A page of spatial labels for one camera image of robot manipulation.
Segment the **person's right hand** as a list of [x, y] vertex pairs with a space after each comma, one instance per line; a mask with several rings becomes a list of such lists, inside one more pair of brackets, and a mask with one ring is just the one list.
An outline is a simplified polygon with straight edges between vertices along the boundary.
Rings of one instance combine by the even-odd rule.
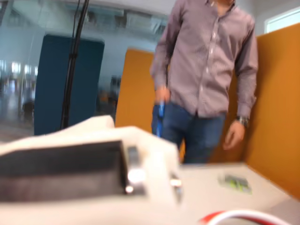
[[155, 103], [167, 103], [170, 100], [170, 90], [166, 86], [159, 87], [155, 90]]

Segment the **person's left hand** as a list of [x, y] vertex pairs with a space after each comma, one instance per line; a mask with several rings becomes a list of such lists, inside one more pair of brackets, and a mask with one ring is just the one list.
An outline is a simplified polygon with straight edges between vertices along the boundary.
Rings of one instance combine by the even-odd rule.
[[239, 145], [245, 135], [246, 128], [239, 121], [234, 121], [226, 134], [223, 144], [224, 150], [231, 150]]

